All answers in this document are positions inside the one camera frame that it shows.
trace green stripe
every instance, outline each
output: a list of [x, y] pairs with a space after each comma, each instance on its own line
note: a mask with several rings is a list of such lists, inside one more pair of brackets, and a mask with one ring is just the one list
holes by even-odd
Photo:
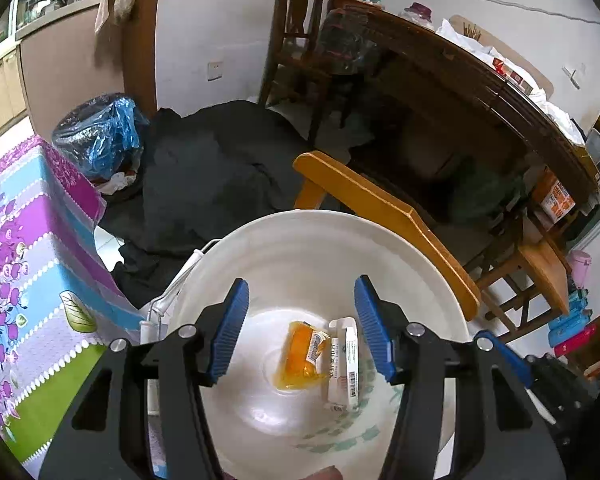
[[6, 419], [16, 439], [14, 442], [7, 436], [7, 445], [20, 462], [24, 462], [54, 436], [75, 394], [106, 349], [103, 345], [83, 348], [64, 368], [60, 368], [59, 372], [18, 404], [16, 410], [20, 419]]

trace striped tablecloth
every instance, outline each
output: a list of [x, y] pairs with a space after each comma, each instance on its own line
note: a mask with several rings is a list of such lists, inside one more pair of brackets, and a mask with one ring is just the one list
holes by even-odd
[[34, 477], [106, 344], [139, 338], [141, 316], [96, 253], [103, 212], [41, 137], [0, 159], [0, 435]]

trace black fabric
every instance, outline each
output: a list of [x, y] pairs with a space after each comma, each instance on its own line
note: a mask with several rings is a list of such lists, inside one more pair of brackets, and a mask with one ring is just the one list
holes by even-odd
[[161, 109], [142, 156], [141, 193], [110, 202], [100, 225], [123, 238], [112, 275], [136, 307], [161, 294], [195, 249], [293, 208], [307, 143], [281, 115], [247, 101], [181, 118]]

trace orange plastic packet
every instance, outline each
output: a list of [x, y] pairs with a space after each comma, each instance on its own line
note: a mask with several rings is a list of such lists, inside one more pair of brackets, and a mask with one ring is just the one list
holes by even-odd
[[329, 335], [301, 321], [289, 324], [286, 348], [276, 376], [280, 390], [303, 390], [319, 384], [328, 374], [318, 373], [316, 362]]

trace blue plastic bag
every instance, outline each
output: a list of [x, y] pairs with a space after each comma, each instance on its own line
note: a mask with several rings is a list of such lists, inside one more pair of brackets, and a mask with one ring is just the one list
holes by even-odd
[[90, 180], [109, 180], [142, 153], [138, 126], [149, 122], [121, 93], [95, 97], [69, 113], [51, 134], [53, 145]]

